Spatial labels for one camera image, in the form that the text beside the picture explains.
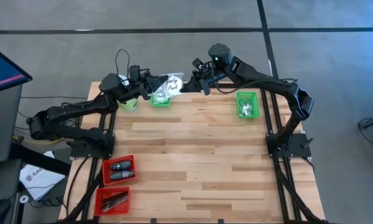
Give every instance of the plastic bag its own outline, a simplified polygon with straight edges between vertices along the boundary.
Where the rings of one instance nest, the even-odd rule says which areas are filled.
[[[158,102],[164,102],[173,96],[182,94],[180,90],[183,86],[182,76],[184,76],[184,73],[178,72],[163,75],[168,75],[168,79],[154,93],[154,98]]]

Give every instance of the wooden table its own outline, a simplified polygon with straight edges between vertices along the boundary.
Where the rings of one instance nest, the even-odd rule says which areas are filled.
[[[92,83],[89,99],[99,93],[98,85]],[[131,189],[130,212],[102,216],[99,222],[148,223],[151,218],[161,223],[216,223],[220,218],[226,223],[282,222],[274,166],[265,142],[267,126],[261,93],[259,89],[241,91],[257,92],[259,118],[239,119],[236,94],[223,95],[215,89],[209,96],[175,96],[169,108],[153,108],[148,101],[139,99],[134,112],[118,110],[112,158],[133,154],[137,178],[120,184]],[[277,96],[277,101],[285,124],[291,112],[284,97]],[[82,128],[98,127],[99,117],[85,116]],[[73,161],[69,180],[82,160]],[[292,159],[291,163],[300,197],[315,215],[325,218],[312,168],[302,159]],[[90,164],[91,159],[76,177],[70,210],[86,190]],[[95,195],[91,198],[89,218],[93,217],[94,199]],[[293,219],[288,194],[287,199]],[[62,208],[60,218],[64,217]]]

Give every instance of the gray floor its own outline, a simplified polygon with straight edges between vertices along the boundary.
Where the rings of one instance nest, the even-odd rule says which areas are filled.
[[[269,27],[373,27],[373,0],[263,0]],[[122,29],[159,27],[260,27],[253,0],[1,0],[0,30]],[[373,32],[271,34],[281,78],[298,78],[316,100],[304,122],[326,218],[373,223],[373,146],[356,123],[373,116]],[[0,50],[34,81],[24,96],[86,96],[92,81],[115,71],[119,48],[131,63],[153,73],[192,70],[222,42],[261,72],[269,73],[261,33],[0,35]],[[119,58],[125,72],[125,56]],[[31,116],[63,100],[22,100]],[[23,118],[17,125],[25,127]],[[365,132],[373,140],[373,129]],[[36,147],[38,151],[51,147]],[[58,150],[67,157],[67,150]],[[23,223],[54,222],[59,209],[27,207]]]

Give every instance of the green basket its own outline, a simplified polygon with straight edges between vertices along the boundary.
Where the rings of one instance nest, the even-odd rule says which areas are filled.
[[[158,101],[155,99],[155,96],[152,94],[152,95],[150,96],[149,103],[150,103],[150,105],[152,105],[152,106],[154,106],[154,107],[169,107],[170,104],[171,104],[171,100],[170,100],[170,98],[168,98],[167,101],[164,101],[164,102],[158,102]]]
[[[241,107],[246,102],[252,106],[250,115],[242,115]],[[256,92],[237,92],[236,93],[236,104],[237,104],[237,116],[239,118],[256,118],[260,116],[259,102],[257,99]]]

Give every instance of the computer screen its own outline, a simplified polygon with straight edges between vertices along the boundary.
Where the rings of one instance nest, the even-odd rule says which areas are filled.
[[[32,77],[0,53],[0,90],[31,81]]]

